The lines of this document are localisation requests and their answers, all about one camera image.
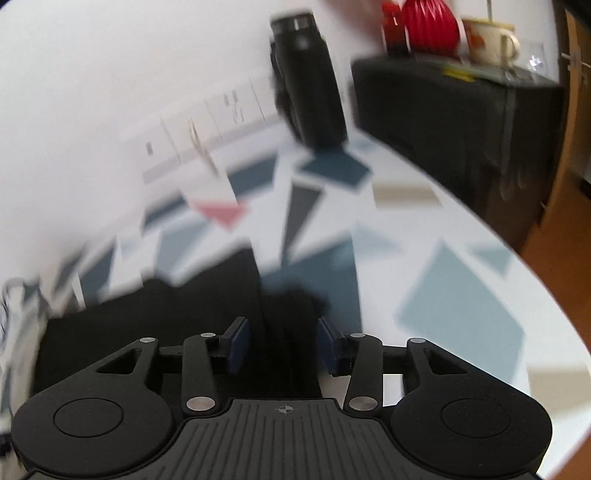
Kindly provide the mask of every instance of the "black cabinet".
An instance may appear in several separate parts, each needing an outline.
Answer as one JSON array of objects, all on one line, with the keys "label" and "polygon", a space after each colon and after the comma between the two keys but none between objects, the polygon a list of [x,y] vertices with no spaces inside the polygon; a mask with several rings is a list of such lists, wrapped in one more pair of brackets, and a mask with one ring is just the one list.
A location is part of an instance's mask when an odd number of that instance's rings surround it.
[{"label": "black cabinet", "polygon": [[358,60],[352,71],[361,128],[408,157],[519,251],[556,167],[562,87],[523,71],[505,83],[458,78],[416,59]]}]

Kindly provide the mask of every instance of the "black rubber pad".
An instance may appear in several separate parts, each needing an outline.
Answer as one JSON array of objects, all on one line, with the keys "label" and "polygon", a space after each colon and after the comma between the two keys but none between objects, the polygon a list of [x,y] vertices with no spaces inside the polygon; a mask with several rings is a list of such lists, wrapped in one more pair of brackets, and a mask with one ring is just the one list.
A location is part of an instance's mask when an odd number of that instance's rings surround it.
[{"label": "black rubber pad", "polygon": [[[34,473],[31,480],[49,477]],[[442,480],[396,450],[376,420],[333,400],[235,400],[184,424],[174,443],[125,480]],[[517,480],[534,480],[531,474]]]}]

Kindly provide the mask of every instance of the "floor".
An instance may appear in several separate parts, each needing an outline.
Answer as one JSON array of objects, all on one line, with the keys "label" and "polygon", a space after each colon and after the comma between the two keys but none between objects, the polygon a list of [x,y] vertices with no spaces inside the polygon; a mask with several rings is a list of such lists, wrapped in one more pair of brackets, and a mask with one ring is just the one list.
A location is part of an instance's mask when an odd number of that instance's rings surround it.
[{"label": "floor", "polygon": [[[591,351],[591,200],[573,184],[522,251]],[[555,480],[591,480],[591,438]]]}]

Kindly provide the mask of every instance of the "crosshair marking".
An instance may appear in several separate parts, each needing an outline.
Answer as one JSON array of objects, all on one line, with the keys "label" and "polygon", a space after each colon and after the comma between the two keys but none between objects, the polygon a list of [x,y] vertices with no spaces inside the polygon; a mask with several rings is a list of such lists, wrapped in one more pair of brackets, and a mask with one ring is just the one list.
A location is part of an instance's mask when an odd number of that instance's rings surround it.
[{"label": "crosshair marking", "polygon": [[278,410],[279,412],[283,413],[283,415],[287,415],[288,413],[291,413],[294,410],[297,410],[297,408],[294,408],[294,407],[289,406],[289,405],[283,405],[282,407],[276,408],[276,410]]}]

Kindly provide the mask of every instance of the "yellow label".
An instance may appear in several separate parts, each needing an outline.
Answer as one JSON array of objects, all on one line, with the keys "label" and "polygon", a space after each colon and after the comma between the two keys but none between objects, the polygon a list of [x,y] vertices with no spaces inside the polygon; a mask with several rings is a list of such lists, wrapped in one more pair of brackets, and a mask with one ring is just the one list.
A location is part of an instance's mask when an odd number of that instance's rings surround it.
[{"label": "yellow label", "polygon": [[444,67],[442,73],[446,77],[452,77],[457,80],[462,80],[463,82],[474,82],[475,80],[474,75],[471,73],[464,72],[463,70],[454,67]]}]

